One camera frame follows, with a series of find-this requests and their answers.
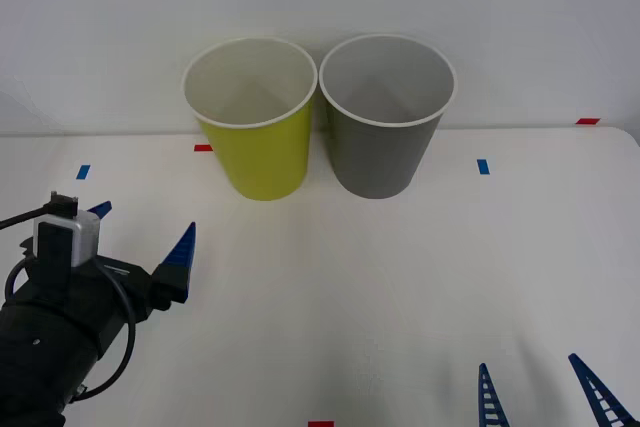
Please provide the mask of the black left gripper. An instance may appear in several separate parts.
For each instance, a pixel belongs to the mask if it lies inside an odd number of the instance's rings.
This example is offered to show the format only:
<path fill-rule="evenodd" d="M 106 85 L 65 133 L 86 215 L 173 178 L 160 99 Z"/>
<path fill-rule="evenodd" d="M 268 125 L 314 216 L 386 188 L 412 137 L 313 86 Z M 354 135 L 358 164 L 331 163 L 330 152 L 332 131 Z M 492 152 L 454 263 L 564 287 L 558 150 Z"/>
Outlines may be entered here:
<path fill-rule="evenodd" d="M 100 220 L 112 210 L 110 201 L 88 209 Z M 98 271 L 98 264 L 118 281 L 127 295 L 134 320 L 146 320 L 153 310 L 166 311 L 173 303 L 188 299 L 195 254 L 196 223 L 191 222 L 177 244 L 150 275 L 142 267 L 101 255 L 71 271 L 64 294 L 45 294 L 32 280 L 19 288 L 19 302 L 53 313 L 78 329 L 103 356 L 127 314 L 112 283 Z"/>

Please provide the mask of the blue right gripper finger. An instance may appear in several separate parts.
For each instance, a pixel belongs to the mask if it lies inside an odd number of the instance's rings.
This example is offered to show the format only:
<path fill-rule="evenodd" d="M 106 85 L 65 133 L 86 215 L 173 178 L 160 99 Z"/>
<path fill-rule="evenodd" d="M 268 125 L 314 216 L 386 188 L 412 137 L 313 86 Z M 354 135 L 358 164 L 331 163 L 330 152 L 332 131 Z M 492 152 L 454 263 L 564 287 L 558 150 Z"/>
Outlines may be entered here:
<path fill-rule="evenodd" d="M 576 354 L 568 357 L 599 427 L 638 427 L 639 420 Z"/>
<path fill-rule="evenodd" d="M 480 427 L 510 426 L 485 363 L 478 371 L 478 418 Z"/>

